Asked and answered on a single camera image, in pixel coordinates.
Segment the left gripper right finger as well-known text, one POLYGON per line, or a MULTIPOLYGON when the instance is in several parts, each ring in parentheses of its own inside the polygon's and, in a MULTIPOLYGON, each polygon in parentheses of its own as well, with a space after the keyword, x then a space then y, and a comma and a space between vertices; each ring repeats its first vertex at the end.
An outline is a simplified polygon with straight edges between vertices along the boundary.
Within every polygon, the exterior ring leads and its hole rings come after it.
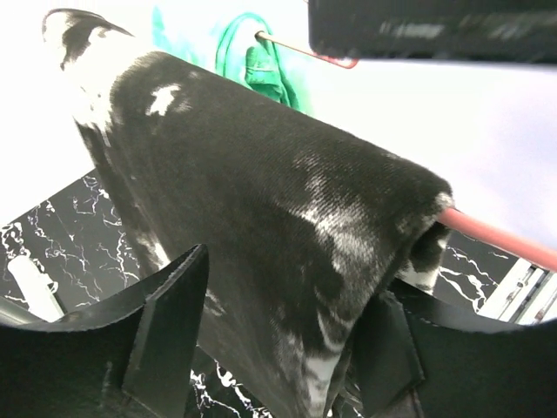
POLYGON ((556 322, 522 326, 397 280, 373 296, 352 361, 366 417, 554 417, 556 322))

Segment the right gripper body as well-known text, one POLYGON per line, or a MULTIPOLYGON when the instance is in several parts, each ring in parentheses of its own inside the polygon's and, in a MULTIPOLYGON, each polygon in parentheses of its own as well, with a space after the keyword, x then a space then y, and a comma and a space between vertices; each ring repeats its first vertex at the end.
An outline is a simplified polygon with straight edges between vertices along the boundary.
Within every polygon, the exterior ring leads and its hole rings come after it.
POLYGON ((556 63, 554 0, 314 0, 308 29, 328 57, 556 63))

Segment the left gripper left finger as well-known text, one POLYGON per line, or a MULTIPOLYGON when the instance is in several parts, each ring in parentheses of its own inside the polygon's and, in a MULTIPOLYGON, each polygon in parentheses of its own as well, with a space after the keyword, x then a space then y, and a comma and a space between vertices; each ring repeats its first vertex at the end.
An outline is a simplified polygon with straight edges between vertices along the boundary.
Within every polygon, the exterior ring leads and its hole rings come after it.
POLYGON ((2 416, 184 416, 208 273, 194 246, 84 310, 2 326, 2 416))

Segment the black and white trousers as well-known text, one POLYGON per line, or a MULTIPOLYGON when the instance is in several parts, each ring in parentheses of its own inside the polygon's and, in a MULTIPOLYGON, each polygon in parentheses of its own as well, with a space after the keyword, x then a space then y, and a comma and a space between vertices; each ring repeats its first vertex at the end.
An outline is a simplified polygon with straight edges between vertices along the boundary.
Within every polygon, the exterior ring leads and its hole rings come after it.
POLYGON ((433 290, 450 185, 97 14, 42 32, 141 270, 206 245, 199 346, 272 415, 326 416, 370 298, 433 290))

